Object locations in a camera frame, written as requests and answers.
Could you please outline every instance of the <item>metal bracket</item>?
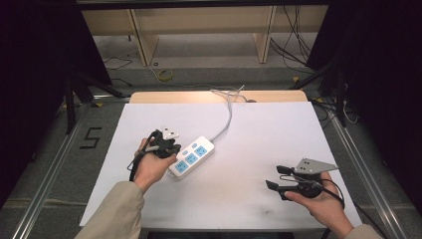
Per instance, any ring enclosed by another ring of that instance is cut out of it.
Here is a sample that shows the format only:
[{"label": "metal bracket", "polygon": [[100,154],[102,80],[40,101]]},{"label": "metal bracket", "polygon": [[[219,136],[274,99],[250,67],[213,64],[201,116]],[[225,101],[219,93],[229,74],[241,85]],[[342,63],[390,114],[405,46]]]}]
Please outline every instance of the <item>metal bracket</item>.
[{"label": "metal bracket", "polygon": [[317,174],[324,171],[332,171],[338,169],[337,165],[316,161],[309,158],[303,158],[295,168],[295,173],[300,174]]}]

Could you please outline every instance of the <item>socket outlet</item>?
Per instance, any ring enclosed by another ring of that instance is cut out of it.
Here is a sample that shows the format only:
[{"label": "socket outlet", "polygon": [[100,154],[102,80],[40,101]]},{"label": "socket outlet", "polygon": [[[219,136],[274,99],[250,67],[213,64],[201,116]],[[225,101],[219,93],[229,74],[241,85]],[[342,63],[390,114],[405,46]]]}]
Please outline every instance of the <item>socket outlet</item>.
[{"label": "socket outlet", "polygon": [[168,167],[169,175],[181,179],[214,152],[214,144],[200,136],[177,154],[177,162]]},{"label": "socket outlet", "polygon": [[179,171],[180,173],[183,173],[188,167],[189,166],[184,161],[177,163],[176,166],[175,166],[177,171]]},{"label": "socket outlet", "polygon": [[199,146],[198,148],[196,148],[195,152],[196,154],[198,154],[198,156],[202,156],[207,153],[207,149],[205,149],[205,147],[203,146]]},{"label": "socket outlet", "polygon": [[196,160],[198,160],[198,157],[195,156],[195,154],[190,153],[185,159],[192,165]]}]

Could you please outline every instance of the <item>left hand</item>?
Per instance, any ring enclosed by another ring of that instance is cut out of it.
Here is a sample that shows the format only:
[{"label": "left hand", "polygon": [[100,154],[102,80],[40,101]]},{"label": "left hand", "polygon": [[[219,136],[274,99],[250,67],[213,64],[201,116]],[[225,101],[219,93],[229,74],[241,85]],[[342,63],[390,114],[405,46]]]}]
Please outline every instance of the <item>left hand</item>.
[{"label": "left hand", "polygon": [[[146,138],[142,140],[135,156],[139,154],[139,151],[145,144]],[[140,161],[133,182],[142,190],[143,193],[145,193],[152,184],[162,178],[165,170],[167,170],[167,168],[174,162],[176,162],[175,153],[166,158],[159,158],[154,153],[149,152]]]}]

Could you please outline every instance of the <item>jacket sleeve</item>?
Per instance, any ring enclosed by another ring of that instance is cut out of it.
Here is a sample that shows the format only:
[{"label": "jacket sleeve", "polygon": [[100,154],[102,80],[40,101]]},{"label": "jacket sleeve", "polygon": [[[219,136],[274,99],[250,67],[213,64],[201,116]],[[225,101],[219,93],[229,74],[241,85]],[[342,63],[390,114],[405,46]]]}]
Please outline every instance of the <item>jacket sleeve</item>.
[{"label": "jacket sleeve", "polygon": [[375,230],[369,226],[362,224],[356,228],[354,228],[351,232],[349,232],[344,239],[381,239],[378,235],[378,233],[375,232]]},{"label": "jacket sleeve", "polygon": [[143,193],[136,184],[117,183],[76,238],[137,239],[143,203]]}]

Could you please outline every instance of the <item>tape mark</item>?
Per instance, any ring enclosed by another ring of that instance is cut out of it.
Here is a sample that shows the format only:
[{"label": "tape mark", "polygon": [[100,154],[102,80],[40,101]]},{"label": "tape mark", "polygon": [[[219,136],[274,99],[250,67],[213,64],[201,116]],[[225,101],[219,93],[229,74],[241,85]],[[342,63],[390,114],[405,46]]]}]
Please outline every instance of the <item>tape mark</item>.
[{"label": "tape mark", "polygon": [[94,145],[92,146],[81,146],[80,149],[91,149],[91,148],[96,148],[97,147],[97,143],[99,142],[100,138],[99,137],[90,137],[90,133],[92,130],[101,130],[101,127],[90,127],[88,129],[87,135],[85,135],[84,140],[85,141],[95,141]]}]

